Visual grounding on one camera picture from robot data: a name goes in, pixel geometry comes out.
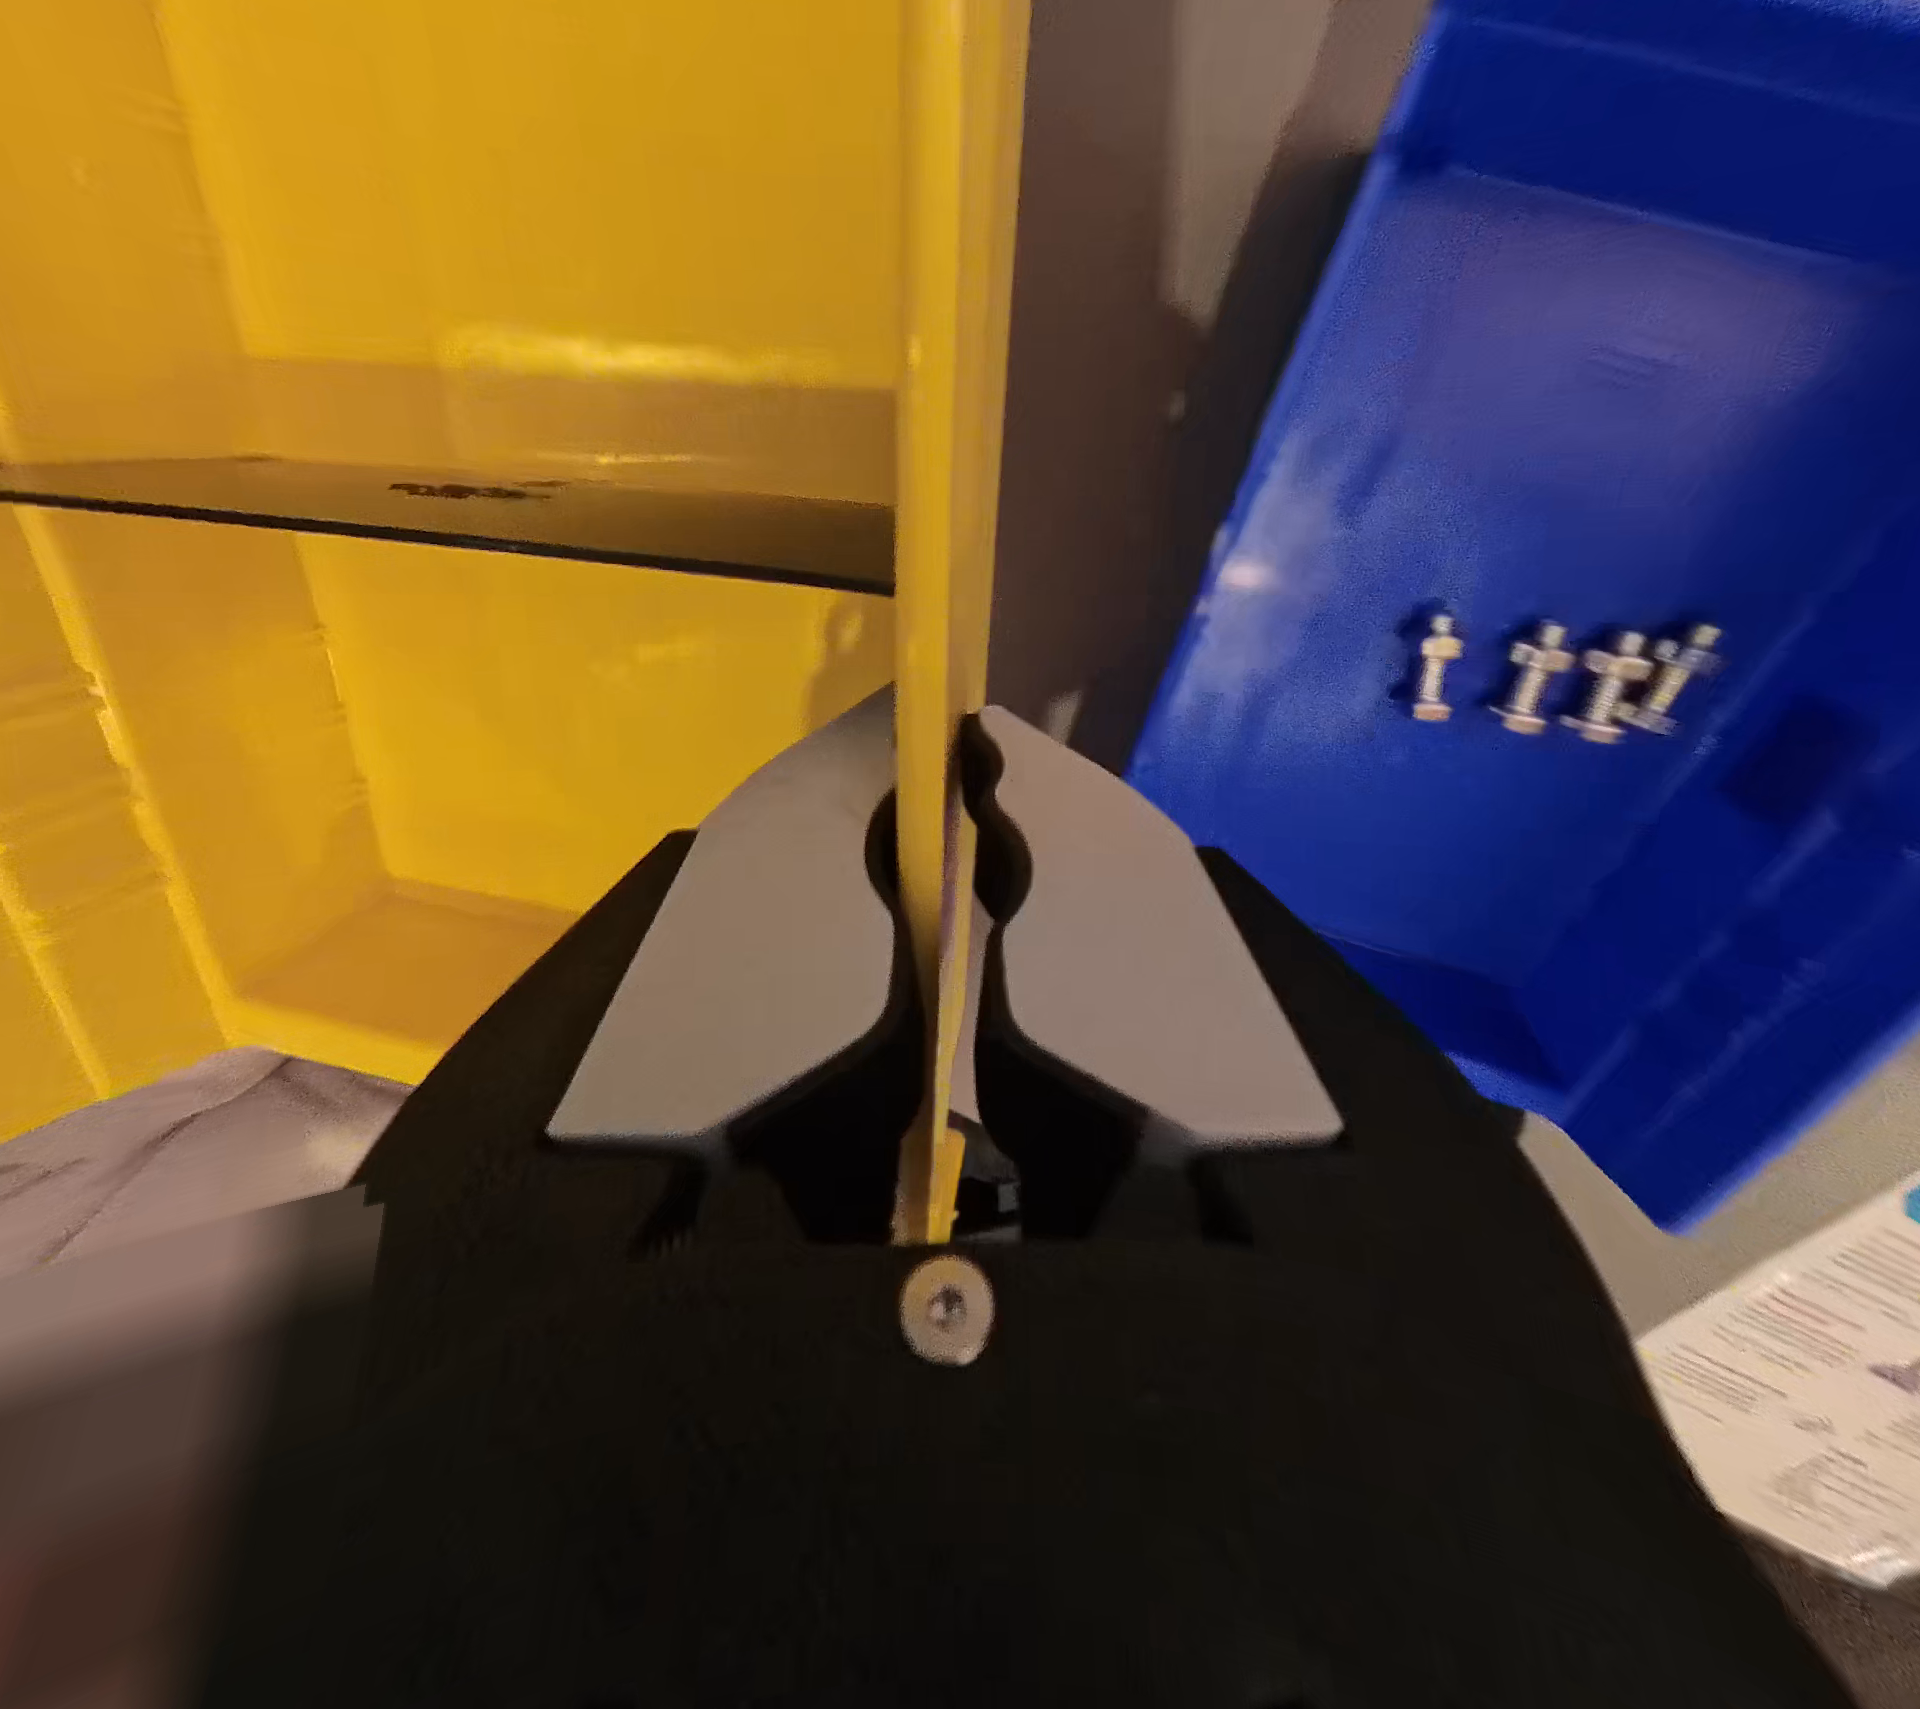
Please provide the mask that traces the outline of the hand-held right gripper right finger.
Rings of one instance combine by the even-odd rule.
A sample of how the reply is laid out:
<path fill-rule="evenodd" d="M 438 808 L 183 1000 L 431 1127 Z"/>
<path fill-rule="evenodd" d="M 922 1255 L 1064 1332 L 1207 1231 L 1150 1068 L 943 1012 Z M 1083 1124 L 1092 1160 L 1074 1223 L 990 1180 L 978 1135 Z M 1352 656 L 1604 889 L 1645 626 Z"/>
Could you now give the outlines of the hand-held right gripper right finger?
<path fill-rule="evenodd" d="M 1333 1147 L 1343 1130 L 1194 841 L 1013 710 L 963 725 L 979 1015 L 1178 1147 Z"/>

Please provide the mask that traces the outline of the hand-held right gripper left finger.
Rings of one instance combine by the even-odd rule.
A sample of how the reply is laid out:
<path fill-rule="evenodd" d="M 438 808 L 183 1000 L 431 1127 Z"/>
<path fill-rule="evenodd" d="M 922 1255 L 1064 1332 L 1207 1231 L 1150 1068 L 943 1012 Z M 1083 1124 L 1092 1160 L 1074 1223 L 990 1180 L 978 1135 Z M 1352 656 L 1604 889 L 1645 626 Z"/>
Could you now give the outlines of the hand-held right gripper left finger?
<path fill-rule="evenodd" d="M 888 686 L 741 780 L 693 832 L 546 1137 L 706 1147 L 906 1012 L 893 796 Z"/>

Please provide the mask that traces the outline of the blue plastic bin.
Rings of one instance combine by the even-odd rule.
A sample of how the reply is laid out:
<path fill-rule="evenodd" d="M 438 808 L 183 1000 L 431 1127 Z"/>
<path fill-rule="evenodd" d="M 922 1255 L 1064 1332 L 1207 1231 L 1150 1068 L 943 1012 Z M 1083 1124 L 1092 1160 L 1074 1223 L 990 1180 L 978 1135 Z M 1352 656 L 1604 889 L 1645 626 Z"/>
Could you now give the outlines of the blue plastic bin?
<path fill-rule="evenodd" d="M 1560 725 L 1692 622 L 1671 736 Z M 1659 1227 L 1900 1049 L 1918 0 L 1431 0 L 1124 773 Z"/>

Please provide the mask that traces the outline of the yellow plastic bin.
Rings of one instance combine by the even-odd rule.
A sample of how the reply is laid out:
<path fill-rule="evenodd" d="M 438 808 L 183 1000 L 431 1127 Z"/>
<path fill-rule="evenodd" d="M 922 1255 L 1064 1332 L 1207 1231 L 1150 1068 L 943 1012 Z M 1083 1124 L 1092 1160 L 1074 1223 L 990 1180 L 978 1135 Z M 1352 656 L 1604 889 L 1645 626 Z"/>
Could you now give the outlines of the yellow plastic bin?
<path fill-rule="evenodd" d="M 896 590 L 4 504 L 4 1120 L 218 1043 L 420 1080 L 635 857 L 896 693 L 961 1149 L 1033 0 L 4 0 L 4 460 L 872 503 Z"/>

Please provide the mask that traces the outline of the brown cardboard bin divider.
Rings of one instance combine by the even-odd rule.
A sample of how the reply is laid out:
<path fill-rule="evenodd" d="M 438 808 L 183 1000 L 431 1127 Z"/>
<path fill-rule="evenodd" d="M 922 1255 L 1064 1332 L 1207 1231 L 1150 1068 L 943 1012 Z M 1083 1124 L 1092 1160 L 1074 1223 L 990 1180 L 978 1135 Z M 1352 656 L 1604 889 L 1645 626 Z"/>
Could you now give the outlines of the brown cardboard bin divider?
<path fill-rule="evenodd" d="M 845 593 L 896 590 L 893 514 L 872 503 L 607 478 L 316 459 L 7 460 L 4 503 L 73 514 L 512 551 Z"/>

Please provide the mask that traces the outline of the white printed paper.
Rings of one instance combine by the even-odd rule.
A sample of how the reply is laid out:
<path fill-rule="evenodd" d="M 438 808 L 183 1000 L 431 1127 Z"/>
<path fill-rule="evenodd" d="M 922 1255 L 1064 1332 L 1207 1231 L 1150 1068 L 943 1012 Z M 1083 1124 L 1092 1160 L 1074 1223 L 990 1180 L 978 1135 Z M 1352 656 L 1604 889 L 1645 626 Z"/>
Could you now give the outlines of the white printed paper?
<path fill-rule="evenodd" d="M 1918 1590 L 1918 1177 L 1637 1339 L 1719 1513 L 1868 1592 Z"/>

